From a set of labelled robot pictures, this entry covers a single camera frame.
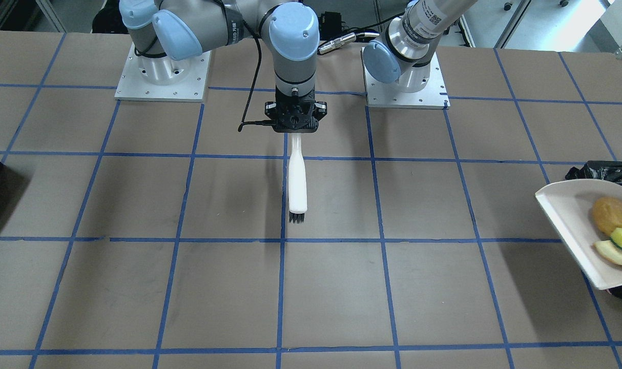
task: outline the robotic arm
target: robotic arm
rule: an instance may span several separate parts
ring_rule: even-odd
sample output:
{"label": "robotic arm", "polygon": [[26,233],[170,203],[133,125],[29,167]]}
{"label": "robotic arm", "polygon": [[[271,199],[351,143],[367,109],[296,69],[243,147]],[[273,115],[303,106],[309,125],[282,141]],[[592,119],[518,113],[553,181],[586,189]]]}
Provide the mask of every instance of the robotic arm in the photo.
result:
{"label": "robotic arm", "polygon": [[327,114],[315,101],[318,17],[293,0],[121,0],[124,24],[138,56],[184,60],[245,37],[262,38],[272,53],[275,101],[269,120],[241,122],[271,126],[279,133],[311,133]]}

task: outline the qr code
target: qr code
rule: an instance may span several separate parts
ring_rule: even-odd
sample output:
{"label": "qr code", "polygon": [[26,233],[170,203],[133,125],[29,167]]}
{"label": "qr code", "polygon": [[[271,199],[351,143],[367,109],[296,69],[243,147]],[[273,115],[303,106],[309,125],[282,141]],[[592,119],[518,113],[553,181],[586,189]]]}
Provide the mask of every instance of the qr code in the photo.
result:
{"label": "qr code", "polygon": [[437,25],[440,21],[442,21],[442,19],[440,19],[439,17],[437,17],[436,15],[432,15],[432,18],[430,18],[430,22],[433,25]]}

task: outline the bread roll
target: bread roll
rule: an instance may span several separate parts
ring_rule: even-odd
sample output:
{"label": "bread roll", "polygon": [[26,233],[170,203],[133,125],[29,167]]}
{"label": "bread roll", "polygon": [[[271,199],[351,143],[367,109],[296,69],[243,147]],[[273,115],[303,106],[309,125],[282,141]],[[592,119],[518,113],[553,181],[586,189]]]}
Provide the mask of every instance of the bread roll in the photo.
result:
{"label": "bread roll", "polygon": [[622,201],[613,197],[599,198],[591,211],[600,232],[610,236],[616,228],[622,228]]}

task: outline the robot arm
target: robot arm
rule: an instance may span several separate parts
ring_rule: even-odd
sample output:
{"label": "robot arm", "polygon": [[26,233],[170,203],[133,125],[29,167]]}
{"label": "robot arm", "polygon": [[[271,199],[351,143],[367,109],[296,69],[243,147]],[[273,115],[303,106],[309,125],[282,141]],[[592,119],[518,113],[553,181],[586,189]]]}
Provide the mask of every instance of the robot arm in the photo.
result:
{"label": "robot arm", "polygon": [[315,12],[293,0],[121,0],[120,11],[145,57],[184,60],[244,37],[260,37],[272,53],[275,101],[269,120],[241,122],[271,126],[280,133],[310,133],[327,114],[315,101],[316,49],[320,41]]}
{"label": "robot arm", "polygon": [[363,64],[379,82],[390,84],[432,60],[440,35],[477,0],[414,0],[402,17],[363,50]]}

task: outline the light blue joint cover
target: light blue joint cover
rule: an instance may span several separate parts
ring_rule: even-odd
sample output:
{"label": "light blue joint cover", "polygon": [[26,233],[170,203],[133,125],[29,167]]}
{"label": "light blue joint cover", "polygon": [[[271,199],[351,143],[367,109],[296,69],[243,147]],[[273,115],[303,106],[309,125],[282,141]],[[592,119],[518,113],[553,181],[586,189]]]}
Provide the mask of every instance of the light blue joint cover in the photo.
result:
{"label": "light blue joint cover", "polygon": [[197,36],[173,12],[158,10],[152,16],[152,23],[161,46],[173,60],[184,60],[203,53]]}
{"label": "light blue joint cover", "polygon": [[320,43],[318,17],[302,3],[283,3],[272,12],[269,37],[284,58],[296,62],[309,59]]}
{"label": "light blue joint cover", "polygon": [[121,0],[119,2],[122,23],[129,30],[138,30],[152,23],[152,16],[157,11],[154,0]]}
{"label": "light blue joint cover", "polygon": [[400,64],[388,47],[372,40],[363,49],[363,65],[377,81],[390,84],[400,78]]}

